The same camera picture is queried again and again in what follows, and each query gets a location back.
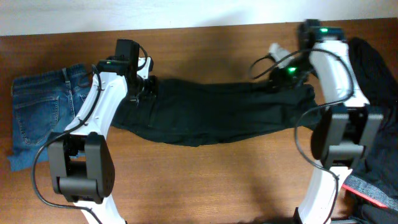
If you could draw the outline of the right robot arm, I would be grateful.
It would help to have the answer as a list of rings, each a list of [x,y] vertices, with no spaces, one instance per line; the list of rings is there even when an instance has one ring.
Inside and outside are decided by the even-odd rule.
[[[298,26],[297,37],[295,52],[277,44],[270,47],[275,62],[268,69],[272,86],[297,88],[314,73],[325,103],[307,110],[297,121],[300,124],[310,113],[322,113],[311,136],[312,157],[306,159],[314,167],[312,178],[293,222],[332,223],[338,193],[373,146],[383,114],[370,105],[358,85],[342,29],[307,19]]]

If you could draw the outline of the black trousers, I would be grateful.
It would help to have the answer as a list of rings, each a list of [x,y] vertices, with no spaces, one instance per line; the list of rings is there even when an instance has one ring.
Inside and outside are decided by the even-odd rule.
[[[308,84],[271,92],[266,82],[167,79],[159,82],[156,98],[122,101],[111,124],[149,141],[198,147],[270,134],[296,123],[314,129],[319,114],[299,117],[316,105],[314,88]]]

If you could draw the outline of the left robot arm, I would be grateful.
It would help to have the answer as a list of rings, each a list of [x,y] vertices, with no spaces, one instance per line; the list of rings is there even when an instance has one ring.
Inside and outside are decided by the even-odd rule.
[[[106,137],[124,100],[138,103],[156,95],[153,61],[133,40],[119,39],[113,56],[93,66],[93,82],[78,114],[45,144],[52,187],[82,211],[88,223],[125,223],[111,192],[115,168]]]

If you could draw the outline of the blue denim jeans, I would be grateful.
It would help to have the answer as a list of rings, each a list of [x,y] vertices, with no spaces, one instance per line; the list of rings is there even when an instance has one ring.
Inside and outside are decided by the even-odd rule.
[[[61,133],[82,107],[90,82],[82,64],[13,80],[12,171],[28,169],[50,136]]]

